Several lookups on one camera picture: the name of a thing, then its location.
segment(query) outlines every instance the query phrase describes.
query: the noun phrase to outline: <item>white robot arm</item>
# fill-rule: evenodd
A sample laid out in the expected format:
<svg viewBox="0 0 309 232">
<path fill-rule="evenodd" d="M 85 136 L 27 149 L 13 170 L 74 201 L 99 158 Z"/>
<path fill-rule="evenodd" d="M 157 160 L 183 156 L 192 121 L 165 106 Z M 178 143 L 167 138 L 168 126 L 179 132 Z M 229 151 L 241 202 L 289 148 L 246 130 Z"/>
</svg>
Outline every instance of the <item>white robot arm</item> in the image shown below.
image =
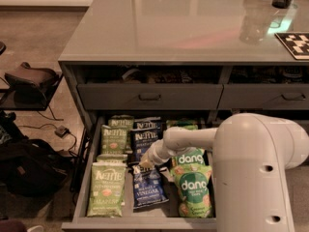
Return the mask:
<svg viewBox="0 0 309 232">
<path fill-rule="evenodd" d="M 161 165 L 191 147 L 212 148 L 218 232 L 295 232 L 285 169 L 309 154 L 309 137 L 299 124 L 243 113 L 217 129 L 171 128 L 140 164 Z"/>
</svg>

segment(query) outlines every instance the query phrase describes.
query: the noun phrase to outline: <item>closed drawer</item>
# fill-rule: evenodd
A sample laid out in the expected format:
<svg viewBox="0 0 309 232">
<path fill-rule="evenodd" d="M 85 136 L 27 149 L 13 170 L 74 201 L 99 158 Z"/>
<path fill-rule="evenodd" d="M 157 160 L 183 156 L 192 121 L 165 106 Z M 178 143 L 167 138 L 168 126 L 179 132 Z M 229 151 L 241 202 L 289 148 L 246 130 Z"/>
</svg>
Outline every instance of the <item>closed drawer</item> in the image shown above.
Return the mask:
<svg viewBox="0 0 309 232">
<path fill-rule="evenodd" d="M 309 84 L 227 84 L 218 109 L 297 110 L 309 107 Z"/>
<path fill-rule="evenodd" d="M 219 84 L 101 84 L 77 85 L 86 110 L 205 110 L 216 109 Z"/>
<path fill-rule="evenodd" d="M 64 231 L 104 231 L 104 232 L 157 232 L 194 231 L 215 232 L 215 218 L 183 218 L 178 217 L 177 190 L 174 184 L 164 180 L 164 190 L 169 201 L 141 210 L 133 210 L 132 175 L 126 173 L 125 206 L 123 217 L 86 217 L 90 183 L 91 166 L 96 160 L 100 143 L 100 128 L 104 124 L 103 117 L 98 118 L 98 124 L 93 143 L 89 153 L 87 167 L 85 169 L 82 186 L 79 192 L 74 217 L 72 222 L 62 225 Z M 209 163 L 212 163 L 211 154 L 208 155 Z"/>
</svg>

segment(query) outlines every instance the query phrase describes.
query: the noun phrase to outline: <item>drawer handle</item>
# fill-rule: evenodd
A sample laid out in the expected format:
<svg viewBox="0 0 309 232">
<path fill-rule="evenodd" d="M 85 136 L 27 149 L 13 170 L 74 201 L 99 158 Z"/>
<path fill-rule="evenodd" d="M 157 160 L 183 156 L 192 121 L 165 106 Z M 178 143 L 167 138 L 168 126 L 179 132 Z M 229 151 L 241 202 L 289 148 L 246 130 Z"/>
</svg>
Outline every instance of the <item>drawer handle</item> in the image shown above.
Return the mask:
<svg viewBox="0 0 309 232">
<path fill-rule="evenodd" d="M 303 94 L 301 94 L 300 96 L 295 97 L 295 98 L 289 98 L 289 97 L 286 97 L 285 95 L 281 95 L 281 97 L 282 97 L 285 101 L 305 101 L 305 100 L 306 100 L 306 97 L 305 97 L 305 95 L 303 95 Z"/>
<path fill-rule="evenodd" d="M 146 95 L 138 95 L 138 99 L 139 101 L 160 101 L 161 100 L 161 95 L 158 94 L 158 95 L 155 95 L 154 97 L 150 97 L 150 95 L 146 96 Z"/>
</svg>

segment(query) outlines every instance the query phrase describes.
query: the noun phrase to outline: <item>backpack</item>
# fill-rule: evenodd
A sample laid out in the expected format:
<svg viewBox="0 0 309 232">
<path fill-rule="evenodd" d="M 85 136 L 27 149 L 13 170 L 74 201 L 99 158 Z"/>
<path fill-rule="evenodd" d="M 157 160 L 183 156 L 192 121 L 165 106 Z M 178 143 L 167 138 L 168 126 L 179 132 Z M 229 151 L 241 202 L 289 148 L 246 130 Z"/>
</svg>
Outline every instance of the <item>backpack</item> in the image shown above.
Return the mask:
<svg viewBox="0 0 309 232">
<path fill-rule="evenodd" d="M 0 182 L 13 194 L 46 195 L 70 175 L 71 161 L 42 139 L 21 139 L 0 145 Z"/>
</svg>

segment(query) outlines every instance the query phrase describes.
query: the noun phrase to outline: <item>floor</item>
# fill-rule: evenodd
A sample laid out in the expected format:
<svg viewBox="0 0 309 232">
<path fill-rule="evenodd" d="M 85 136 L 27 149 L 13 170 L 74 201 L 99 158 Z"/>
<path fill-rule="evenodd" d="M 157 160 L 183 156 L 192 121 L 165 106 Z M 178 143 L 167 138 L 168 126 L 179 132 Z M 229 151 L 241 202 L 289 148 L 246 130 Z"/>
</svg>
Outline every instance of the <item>floor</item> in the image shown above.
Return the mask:
<svg viewBox="0 0 309 232">
<path fill-rule="evenodd" d="M 7 46 L 7 50 L 0 56 L 1 74 L 24 61 L 32 67 L 47 67 L 59 71 L 57 59 L 83 15 L 83 12 L 0 11 L 0 41 Z M 55 135 L 54 127 L 49 125 L 40 130 L 27 128 L 38 128 L 45 124 L 57 127 L 63 125 L 76 136 L 77 144 L 74 149 L 77 151 L 83 126 L 65 79 L 58 87 L 50 108 L 42 114 L 36 111 L 15 111 L 15 123 L 30 138 L 44 139 L 55 150 L 65 153 L 74 143 L 72 136 L 60 138 Z M 51 111 L 57 121 L 45 118 L 52 117 Z M 295 232 L 308 232 L 309 165 L 303 164 L 287 170 L 287 181 Z M 70 182 L 55 194 L 46 197 L 25 198 L 2 192 L 0 212 L 9 218 L 23 221 L 27 227 L 40 224 L 44 226 L 45 232 L 58 232 L 62 231 L 63 221 L 71 220 L 75 198 L 76 196 L 70 192 Z"/>
</svg>

